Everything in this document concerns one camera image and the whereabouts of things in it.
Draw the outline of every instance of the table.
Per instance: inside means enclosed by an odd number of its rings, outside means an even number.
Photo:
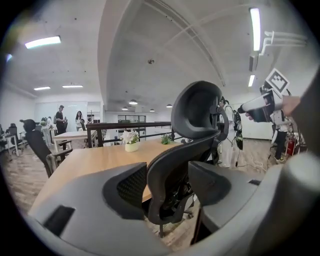
[[[91,138],[95,138],[97,136],[97,131],[92,130],[91,131]],[[85,140],[88,138],[88,133],[86,130],[83,131],[68,131],[63,134],[54,136],[53,142],[54,142],[54,148],[55,152],[58,152],[58,141],[64,141],[64,140]]]
[[[74,178],[139,162],[146,162],[148,165],[162,152],[181,145],[178,142],[163,145],[160,139],[138,143],[139,149],[136,152],[126,152],[124,144],[73,150],[44,184],[30,211]],[[146,186],[142,201],[150,198],[151,192]]]
[[[11,152],[10,152],[10,142],[11,142],[11,138],[14,138],[14,145],[15,145],[15,154],[18,157],[19,156],[19,151],[18,151],[18,144],[17,144],[17,138],[15,135],[9,135],[9,136],[5,136],[6,142],[7,142],[7,146],[8,146],[8,152],[9,155],[11,156]]]

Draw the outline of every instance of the black railing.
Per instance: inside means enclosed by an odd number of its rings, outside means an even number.
[[[171,132],[163,132],[163,133],[156,133],[151,135],[143,135],[140,138],[147,138],[165,134],[171,134],[171,140],[175,139],[175,131],[171,127],[171,122],[136,122],[136,123],[107,123],[107,122],[100,122],[100,123],[90,123],[86,125],[87,135],[88,135],[88,145],[89,148],[92,148],[92,138],[91,138],[91,131],[97,131],[97,138],[98,138],[98,147],[103,147],[104,143],[107,142],[118,142],[120,139],[108,139],[104,140],[102,136],[102,130],[111,130],[111,129],[126,129],[126,128],[146,128],[146,127],[167,127],[171,129]]]

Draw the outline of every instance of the floor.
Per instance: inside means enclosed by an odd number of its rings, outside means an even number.
[[[245,139],[243,141],[243,151],[239,154],[238,167],[235,167],[238,153],[239,150],[235,148],[232,161],[233,168],[231,169],[253,174],[255,177],[263,178],[266,170],[277,164],[274,159],[274,150],[271,150],[271,157],[268,159],[270,155],[269,141]],[[24,149],[19,157],[16,155],[10,157],[8,153],[2,153],[0,160],[16,204],[21,211],[27,213],[48,179],[44,165],[29,147]],[[191,209],[194,213],[192,219],[183,219],[179,223],[169,223],[164,226],[165,237],[161,240],[174,251],[185,249],[190,245],[198,209],[199,202],[196,201]],[[146,220],[146,223],[154,235],[158,236],[159,226],[150,223],[148,220]]]

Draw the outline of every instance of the fluorescent light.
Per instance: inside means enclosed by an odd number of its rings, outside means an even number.
[[[49,86],[46,86],[46,87],[34,88],[35,91],[46,90],[46,89],[50,89],[50,87],[49,87]]]
[[[63,88],[82,88],[82,85],[63,85]]]
[[[130,100],[129,104],[131,105],[137,105],[138,102],[135,99]]]
[[[60,36],[54,36],[54,37],[47,37],[47,38],[42,38],[35,41],[27,42],[24,45],[27,49],[30,49],[37,46],[45,46],[45,45],[60,44],[60,43],[61,43]]]
[[[12,55],[9,53],[6,55],[6,62],[8,62],[12,58]]]
[[[250,9],[252,28],[253,28],[253,50],[260,50],[260,37],[261,37],[261,27],[260,27],[260,13],[258,8]]]
[[[250,75],[250,80],[249,80],[249,85],[248,85],[248,87],[251,87],[251,86],[252,86],[252,84],[254,83],[255,77],[256,77],[256,76],[255,76],[254,74]]]

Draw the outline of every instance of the ceiling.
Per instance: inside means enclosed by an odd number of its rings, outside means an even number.
[[[257,71],[257,86],[248,88],[251,7],[260,10],[262,38],[264,31],[297,33],[291,25],[294,14],[276,0],[143,1],[130,26],[121,31],[120,46],[109,64],[108,111],[119,111],[135,99],[142,111],[160,112],[199,80],[216,84],[228,96],[258,92],[280,47],[267,52]]]
[[[5,83],[35,96],[100,93],[97,42],[106,0],[50,0],[20,30]],[[60,36],[61,43],[27,49],[25,43]],[[62,88],[63,85],[83,88]],[[35,91],[37,87],[50,90]]]

